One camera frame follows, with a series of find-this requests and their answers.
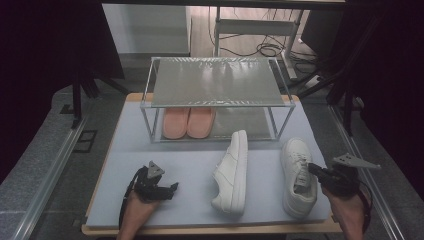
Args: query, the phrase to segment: metal rail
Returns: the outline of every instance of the metal rail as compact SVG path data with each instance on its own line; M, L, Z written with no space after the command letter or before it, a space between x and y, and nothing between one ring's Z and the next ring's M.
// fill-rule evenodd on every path
M87 106L88 113L92 111L92 105L93 103L89 101ZM87 119L88 115L83 116L80 123L74 129L69 130L69 133L53 160L50 169L38 187L37 192L34 194L34 197L32 198L25 214L21 218L21 221L11 239L23 240L30 238L31 233L34 230L38 219L40 218L43 209L46 206L64 167L66 166L66 163L68 162L69 156L72 153Z

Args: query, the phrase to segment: shoe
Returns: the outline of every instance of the shoe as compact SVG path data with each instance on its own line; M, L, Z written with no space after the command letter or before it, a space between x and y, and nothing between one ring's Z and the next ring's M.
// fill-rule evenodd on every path
M291 138L284 144L281 163L284 173L283 207L286 213L298 219L306 217L317 200L317 180L308 171L312 155L300 138Z
M191 108L187 123L187 135L192 138L205 138L212 130L215 109L210 107Z
M182 138L187 131L190 108L166 108L163 116L162 132L168 139Z
M212 206L222 212L243 214L246 197L247 135L245 130L234 132L231 144L213 177L219 194Z

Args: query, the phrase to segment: transparent acrylic shelf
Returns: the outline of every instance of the transparent acrylic shelf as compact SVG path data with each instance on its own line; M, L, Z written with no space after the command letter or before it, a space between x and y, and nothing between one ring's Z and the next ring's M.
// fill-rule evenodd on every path
M276 58L154 57L140 107L152 142L228 140L242 129L249 140L279 140L295 107L279 88L288 93ZM163 136L164 110L183 107L215 109L206 138Z

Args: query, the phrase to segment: table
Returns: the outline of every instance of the table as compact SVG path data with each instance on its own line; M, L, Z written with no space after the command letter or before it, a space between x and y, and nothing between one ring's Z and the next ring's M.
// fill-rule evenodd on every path
M162 156L164 159L158 159L156 162L159 166L165 170L165 175L162 177L161 184L164 186L168 184L172 184L176 178L179 178L180 186L174 196L174 199L168 201L165 204L165 208L155 212L157 215L153 215L149 222L146 224L147 227L143 228L140 231L140 234L230 234L230 233L294 233L294 232L341 232L339 225L335 223L330 216L330 208L328 200L323 197L321 190L318 189L319 195L317 204L312 210L310 216L306 218L306 220L299 222L287 214L284 213L282 209L282 198L280 198L282 194L282 189L278 192L278 189L275 190L275 187L270 187L269 189L274 189L274 191L265 191L267 196L271 196L267 198L264 195L255 196L257 191L263 191L264 188L258 187L250 187L252 184L261 184L261 185L270 185L267 184L267 179L270 177L261 177L258 179L256 174L252 174L252 171L262 171L258 166L258 164L266 163L268 164L268 169L276 170L276 173L269 174L273 177L271 179L276 179L278 182L282 182L282 169L279 164L279 155L275 157L275 154L279 153L281 149L281 141L259 141L255 143L249 142L249 166L248 166L248 189L246 195L246 211L241 220L234 219L223 219L220 216L212 216L214 214L214 209L210 206L211 196L213 196L213 188L211 190L210 186L213 185L212 175L210 176L210 181L208 179L204 179L203 177L199 177L200 175L207 175L207 169L210 169L210 172L214 169L214 159L201 159L204 162L201 162L200 165L204 165L206 170L202 169L202 166L195 166L193 171L200 171L197 175L192 173L190 178L198 179L199 183L190 185L190 179L182 179L181 174L186 173L184 170L184 166L182 166L177 160L173 161L172 164L167 160L169 156L176 156L185 154L186 151L191 152L191 154L197 154L209 156L210 158L214 158L215 156L222 155L222 152L225 153L225 148L228 147L228 141L222 142L218 144L210 144L206 145L196 145L196 147L201 146L203 149L199 151L196 149L193 151L191 148L187 148L182 143L174 143L172 145L161 145L163 143L150 143L143 140L137 140L134 137L141 136L137 132L142 128L144 128L142 123L142 114L141 110L138 109L138 105L141 101L142 94L130 94L127 97L126 103L124 105L123 112L121 113L121 117L115 131L114 138L112 140L111 146L109 148L108 156L103 165L103 169L101 171L96 189L93 193L92 200L90 202L90 206L87 211L87 223L82 226L82 231L86 235L90 236L104 236L104 235L116 235L118 233L117 229L117 217L115 215L117 212L119 213L120 201L123 197L123 191L125 191L126 185L129 182L128 179L132 178L132 174L126 176L125 173L135 171L135 167L137 164L144 163L146 161L152 160L151 157L158 158L158 156ZM289 137L292 137L293 132L296 132L304 138L304 140L308 143L314 162L320 165L324 164L324 160L320 153L318 146L313 139L312 130L309 127L309 124L306 119L306 115L302 110L301 103L299 99L296 99L297 108L293 112L293 121L288 123L288 129L294 129L293 124L302 123L302 128L297 128L298 130L287 131L286 135L283 133L283 141L287 140ZM307 137L307 135L312 134L312 139ZM268 151L269 157L268 161L262 161L263 159L258 159L258 156L263 156L263 154ZM119 157L127 156L128 158L132 158L129 161L126 161L125 164L121 164ZM189 163L191 166L194 166L196 163L199 164L200 160L187 160L184 163ZM202 194L197 194L199 184L204 186L205 191ZM191 193L190 189L187 186L192 187L196 192L196 194ZM265 204L270 206L268 210L261 210L266 214L262 214L262 216L258 216L257 209L253 209L252 203L256 203L257 201L261 201L261 197L265 200ZM178 218L179 215L184 214L187 210L183 206L186 201L190 201L190 199L200 199L200 203L192 202L188 204L189 208L199 208L202 211L192 211L193 214L190 219L181 219Z

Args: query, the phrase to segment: white sneaker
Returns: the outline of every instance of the white sneaker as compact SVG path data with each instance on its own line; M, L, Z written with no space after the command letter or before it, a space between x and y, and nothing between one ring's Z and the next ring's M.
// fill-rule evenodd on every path
M246 170L247 135L245 130L240 130L231 136L227 153L213 173L219 187L218 196L212 200L212 206L215 209L225 213L243 214Z
M317 200L317 180L308 172L312 155L300 138L291 138L284 144L281 163L284 172L284 210L292 217L304 218Z

